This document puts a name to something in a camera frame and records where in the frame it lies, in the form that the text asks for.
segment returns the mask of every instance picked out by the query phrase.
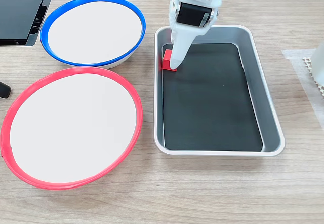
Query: black device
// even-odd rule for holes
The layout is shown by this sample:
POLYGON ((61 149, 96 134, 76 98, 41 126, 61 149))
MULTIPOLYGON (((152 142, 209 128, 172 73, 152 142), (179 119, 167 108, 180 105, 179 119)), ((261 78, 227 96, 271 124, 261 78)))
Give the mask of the black device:
POLYGON ((34 45, 51 0, 0 0, 0 46, 34 45))
POLYGON ((2 83, 0 81, 0 97, 1 98, 8 98, 11 92, 10 86, 6 85, 5 83, 2 83))

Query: wooden table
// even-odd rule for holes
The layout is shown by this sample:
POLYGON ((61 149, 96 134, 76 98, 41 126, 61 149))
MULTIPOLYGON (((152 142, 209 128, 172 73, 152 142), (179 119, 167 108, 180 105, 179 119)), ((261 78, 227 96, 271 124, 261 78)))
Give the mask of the wooden table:
MULTIPOLYGON (((48 13, 70 0, 52 0, 48 13)), ((34 188, 0 160, 0 223, 324 223, 324 134, 282 49, 316 48, 324 38, 324 0, 223 0, 218 24, 240 24, 255 38, 287 146, 274 158, 176 157, 153 143, 154 33, 168 24, 169 0, 129 0, 146 36, 113 71, 138 91, 144 122, 130 155, 111 173, 68 191, 34 188)), ((29 85, 66 65, 39 40, 0 47, 0 122, 29 85)))

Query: white bowl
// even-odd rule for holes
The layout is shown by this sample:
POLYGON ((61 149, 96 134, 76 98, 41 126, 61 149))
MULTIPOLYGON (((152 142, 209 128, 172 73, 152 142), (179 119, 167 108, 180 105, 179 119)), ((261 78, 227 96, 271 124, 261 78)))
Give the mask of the white bowl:
POLYGON ((72 0, 48 16, 40 40, 63 63, 113 68, 132 55, 145 29, 143 14, 126 0, 72 0))

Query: tray rim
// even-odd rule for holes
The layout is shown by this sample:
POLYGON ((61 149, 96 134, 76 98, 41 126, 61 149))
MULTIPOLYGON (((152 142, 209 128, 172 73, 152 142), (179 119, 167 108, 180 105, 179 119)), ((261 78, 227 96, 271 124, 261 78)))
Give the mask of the tray rim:
POLYGON ((285 146, 286 146, 286 141, 285 141, 285 137, 284 137, 284 133, 282 131, 282 128, 280 126, 280 122, 277 116, 277 113, 275 111, 275 107, 270 95, 270 91, 268 89, 267 86, 267 82, 266 82, 266 78, 261 66, 261 62, 260 62, 260 58, 257 52, 257 48, 252 36, 252 33, 250 32, 249 29, 247 29, 244 26, 241 25, 213 25, 211 29, 215 29, 215 28, 237 28, 237 29, 242 29, 244 30, 248 35, 249 38, 251 40, 251 44, 253 47, 253 51, 254 54, 256 56, 256 60, 257 60, 257 66, 260 72, 260 76, 261 76, 261 80, 262 83, 264 85, 265 88, 265 93, 269 102, 269 106, 271 109, 271 113, 273 115, 274 118, 274 122, 276 124, 277 130, 278 130, 278 135, 280 138, 280 144, 279 147, 271 152, 248 152, 248 151, 200 151, 200 150, 170 150, 167 149, 165 147, 163 147, 163 145, 160 143, 158 136, 157 136, 157 105, 158 105, 158 79, 157 79, 157 75, 158 75, 158 35, 167 29, 170 29, 169 26, 164 26, 161 27, 160 29, 158 29, 155 33, 155 55, 154 55, 154 143, 157 146, 157 148, 168 154, 168 155, 183 155, 183 156, 243 156, 243 157, 273 157, 273 156, 277 156, 278 154, 280 154, 285 146))

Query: red block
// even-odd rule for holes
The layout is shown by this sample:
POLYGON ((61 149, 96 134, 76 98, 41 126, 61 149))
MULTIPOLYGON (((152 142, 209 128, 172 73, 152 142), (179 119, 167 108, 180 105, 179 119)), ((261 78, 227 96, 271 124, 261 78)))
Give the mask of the red block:
POLYGON ((163 56, 163 62, 162 62, 162 69, 170 70, 170 71, 177 71, 177 69, 171 69, 170 68, 170 60, 171 60, 171 49, 166 49, 163 56))

